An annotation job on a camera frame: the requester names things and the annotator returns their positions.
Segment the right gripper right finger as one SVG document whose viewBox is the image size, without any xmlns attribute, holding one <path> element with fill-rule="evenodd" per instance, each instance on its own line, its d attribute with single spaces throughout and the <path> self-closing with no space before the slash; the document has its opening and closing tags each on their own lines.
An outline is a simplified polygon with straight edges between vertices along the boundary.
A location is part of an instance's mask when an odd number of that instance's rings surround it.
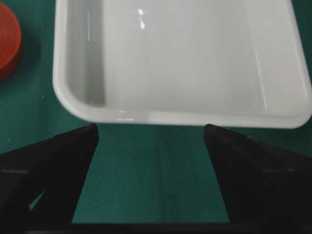
<svg viewBox="0 0 312 234">
<path fill-rule="evenodd" d="M 204 143 L 232 224 L 265 233 L 312 231 L 312 159 L 216 125 Z"/>
</svg>

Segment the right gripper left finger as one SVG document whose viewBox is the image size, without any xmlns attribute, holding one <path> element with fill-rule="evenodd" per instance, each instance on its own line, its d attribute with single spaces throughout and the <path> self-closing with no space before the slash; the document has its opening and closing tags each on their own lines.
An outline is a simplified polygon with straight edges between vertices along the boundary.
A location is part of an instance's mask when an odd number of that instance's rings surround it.
<svg viewBox="0 0 312 234">
<path fill-rule="evenodd" d="M 69 226 L 97 145 L 89 124 L 1 154 L 1 233 Z"/>
</svg>

